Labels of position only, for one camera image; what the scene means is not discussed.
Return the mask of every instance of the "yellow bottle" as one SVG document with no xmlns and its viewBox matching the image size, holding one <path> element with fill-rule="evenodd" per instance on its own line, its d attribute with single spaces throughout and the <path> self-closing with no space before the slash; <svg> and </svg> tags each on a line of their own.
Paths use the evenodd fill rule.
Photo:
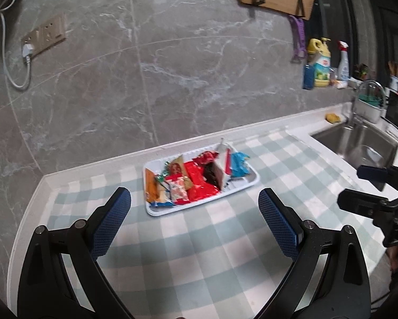
<svg viewBox="0 0 398 319">
<path fill-rule="evenodd" d="M 315 53 L 321 54 L 320 58 L 314 66 L 314 86 L 326 87 L 329 85 L 329 69 L 330 69 L 330 51 L 326 44 L 330 41 L 328 38 L 322 38 L 321 41 L 315 38 L 310 39 L 308 44 L 308 62 L 310 62 Z"/>
</svg>

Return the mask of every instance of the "dish soap bottle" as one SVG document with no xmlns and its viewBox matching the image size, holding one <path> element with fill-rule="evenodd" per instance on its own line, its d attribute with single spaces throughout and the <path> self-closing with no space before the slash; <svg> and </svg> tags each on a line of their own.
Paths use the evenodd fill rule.
<svg viewBox="0 0 398 319">
<path fill-rule="evenodd" d="M 328 38 L 321 38 L 321 41 L 315 38 L 310 39 L 308 44 L 308 62 L 312 62 L 316 52 L 321 54 L 320 58 L 314 64 L 314 86 L 326 87 L 329 85 L 330 70 L 330 51 L 327 46 Z"/>
<path fill-rule="evenodd" d="M 342 41 L 339 41 L 338 44 L 339 50 L 341 51 L 341 61 L 339 62 L 338 67 L 338 80 L 342 82 L 347 82 L 349 81 L 348 54 L 346 52 L 348 44 Z"/>
</svg>

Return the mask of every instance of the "checkered tablecloth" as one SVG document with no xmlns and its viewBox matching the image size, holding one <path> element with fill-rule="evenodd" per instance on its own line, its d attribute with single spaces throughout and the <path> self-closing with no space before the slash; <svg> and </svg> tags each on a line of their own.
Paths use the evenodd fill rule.
<svg viewBox="0 0 398 319">
<path fill-rule="evenodd" d="M 290 266 L 262 218 L 261 189 L 271 187 L 302 219 L 322 228 L 352 225 L 368 270 L 382 256 L 382 234 L 371 220 L 341 211 L 336 198 L 352 180 L 285 131 L 235 141 L 251 156 L 261 183 L 231 196 L 162 217 L 145 210 L 142 165 L 71 182 L 55 199 L 48 229 L 88 218 L 118 186 L 132 207 L 108 253 L 98 259 L 104 274 L 136 318 L 252 318 Z M 68 257 L 64 258 L 80 303 L 89 307 Z M 321 260 L 312 284 L 324 265 Z M 313 290 L 304 297 L 309 300 Z"/>
</svg>

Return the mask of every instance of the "white spray bottle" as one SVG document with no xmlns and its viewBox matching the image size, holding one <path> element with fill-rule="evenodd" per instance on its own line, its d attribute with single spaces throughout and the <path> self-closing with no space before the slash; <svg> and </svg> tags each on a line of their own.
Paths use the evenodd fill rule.
<svg viewBox="0 0 398 319">
<path fill-rule="evenodd" d="M 348 44 L 342 41 L 339 41 L 338 44 L 339 50 L 341 51 L 341 61 L 338 67 L 338 80 L 347 82 L 349 81 L 348 53 L 346 52 Z"/>
</svg>

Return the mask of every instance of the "stainless steel sink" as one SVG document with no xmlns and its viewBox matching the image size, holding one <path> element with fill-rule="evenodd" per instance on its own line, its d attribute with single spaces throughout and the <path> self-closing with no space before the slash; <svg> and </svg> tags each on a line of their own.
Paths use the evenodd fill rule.
<svg viewBox="0 0 398 319">
<path fill-rule="evenodd" d="M 345 123 L 339 124 L 312 137 L 341 156 L 355 169 L 360 165 L 390 166 L 398 148 L 398 143 L 393 139 L 365 122 L 351 127 Z M 377 182 L 372 184 L 380 191 L 385 186 Z"/>
</svg>

